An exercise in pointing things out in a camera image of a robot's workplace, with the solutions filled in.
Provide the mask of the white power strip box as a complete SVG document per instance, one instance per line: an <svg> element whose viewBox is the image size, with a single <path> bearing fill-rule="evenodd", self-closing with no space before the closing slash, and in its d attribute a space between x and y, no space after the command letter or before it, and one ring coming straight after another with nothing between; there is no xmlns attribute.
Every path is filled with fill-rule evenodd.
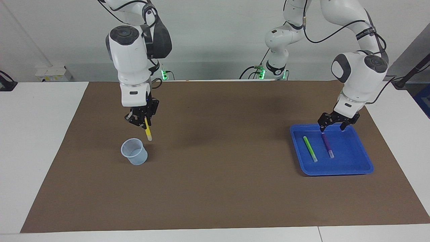
<svg viewBox="0 0 430 242"><path fill-rule="evenodd" d="M71 82L74 80L66 66L38 68L34 76L41 82Z"/></svg>

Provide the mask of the purple highlighter pen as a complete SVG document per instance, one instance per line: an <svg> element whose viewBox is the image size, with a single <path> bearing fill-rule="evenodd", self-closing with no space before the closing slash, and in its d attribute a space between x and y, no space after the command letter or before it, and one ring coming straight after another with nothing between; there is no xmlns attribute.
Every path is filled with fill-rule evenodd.
<svg viewBox="0 0 430 242"><path fill-rule="evenodd" d="M333 150L332 150L332 148L331 148L331 145L330 145L330 142L329 142L329 140L328 140L327 135L326 135L324 132L322 132L322 133L321 133L321 137L322 137L322 140L323 140L323 142L324 142L324 145L325 145L325 147L326 147L326 149L327 149L327 152L328 152L328 154L329 154L329 157L330 157L330 158L334 158L335 156L334 156L334 153L333 153Z"/></svg>

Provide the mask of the yellow highlighter pen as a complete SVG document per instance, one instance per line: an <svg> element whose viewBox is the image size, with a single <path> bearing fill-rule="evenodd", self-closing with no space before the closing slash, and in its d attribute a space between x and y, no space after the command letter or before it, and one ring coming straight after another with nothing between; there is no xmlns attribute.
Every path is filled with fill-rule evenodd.
<svg viewBox="0 0 430 242"><path fill-rule="evenodd" d="M144 130L145 130L146 137L147 137L148 141L152 141L153 140L152 132L150 130L150 125L149 125L148 119L146 117L144 117L144 124L145 124Z"/></svg>

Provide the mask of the pale blue plastic cup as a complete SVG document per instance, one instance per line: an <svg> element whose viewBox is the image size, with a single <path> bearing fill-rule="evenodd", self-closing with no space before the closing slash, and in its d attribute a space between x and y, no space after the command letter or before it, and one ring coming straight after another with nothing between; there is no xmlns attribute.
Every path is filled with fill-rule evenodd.
<svg viewBox="0 0 430 242"><path fill-rule="evenodd" d="M121 145L120 152L133 165L143 164L148 158L142 141L136 138L126 140Z"/></svg>

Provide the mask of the blue crate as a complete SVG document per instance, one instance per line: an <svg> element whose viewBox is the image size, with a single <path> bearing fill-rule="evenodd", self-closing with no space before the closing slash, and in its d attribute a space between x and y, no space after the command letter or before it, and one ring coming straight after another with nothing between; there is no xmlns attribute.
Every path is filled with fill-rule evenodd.
<svg viewBox="0 0 430 242"><path fill-rule="evenodd" d="M427 84L422 90L420 90L413 99L421 108L421 110L430 119L430 84Z"/></svg>

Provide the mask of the brown table mat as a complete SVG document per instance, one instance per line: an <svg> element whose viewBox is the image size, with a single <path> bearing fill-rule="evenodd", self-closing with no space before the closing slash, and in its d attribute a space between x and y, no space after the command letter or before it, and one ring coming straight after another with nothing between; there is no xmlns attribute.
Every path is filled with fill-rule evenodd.
<svg viewBox="0 0 430 242"><path fill-rule="evenodd" d="M142 128L119 85L88 84L22 233L427 224L430 216L366 109L354 128L375 170L310 177L289 129L330 111L338 81L168 82L148 160L121 155Z"/></svg>

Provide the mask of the green highlighter pen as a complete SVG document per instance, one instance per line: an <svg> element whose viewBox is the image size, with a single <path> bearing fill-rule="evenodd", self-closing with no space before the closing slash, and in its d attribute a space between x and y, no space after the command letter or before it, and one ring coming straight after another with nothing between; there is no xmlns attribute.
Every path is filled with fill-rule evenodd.
<svg viewBox="0 0 430 242"><path fill-rule="evenodd" d="M313 162L318 162L316 154L315 154L315 152L313 150L313 147L311 146L310 141L307 138L307 136L303 136L303 140L304 140L304 142L306 144L307 150L309 151L309 153L310 153L310 155L311 155L311 157L313 159Z"/></svg>

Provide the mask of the blue plastic tray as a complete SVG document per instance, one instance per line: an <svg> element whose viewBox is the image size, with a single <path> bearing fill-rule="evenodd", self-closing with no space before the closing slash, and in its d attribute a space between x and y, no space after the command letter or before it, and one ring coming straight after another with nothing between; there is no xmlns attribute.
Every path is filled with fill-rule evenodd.
<svg viewBox="0 0 430 242"><path fill-rule="evenodd" d="M334 158L329 157L318 124L295 124L290 127L298 162L306 175L359 175L373 172L373 164L352 126L347 126L342 131L340 124L334 124L328 126L324 133L328 137ZM313 162L303 136L307 136L309 139L318 162Z"/></svg>

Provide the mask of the black stand pole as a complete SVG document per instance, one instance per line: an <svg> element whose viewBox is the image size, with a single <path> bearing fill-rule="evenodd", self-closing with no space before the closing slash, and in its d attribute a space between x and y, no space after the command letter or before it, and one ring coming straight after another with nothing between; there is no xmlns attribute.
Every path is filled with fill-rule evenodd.
<svg viewBox="0 0 430 242"><path fill-rule="evenodd" d="M391 81L391 83L395 89L402 90L404 89L407 81L409 81L413 76L426 70L429 67L430 67L430 52L406 75L399 78L394 78L393 81Z"/></svg>

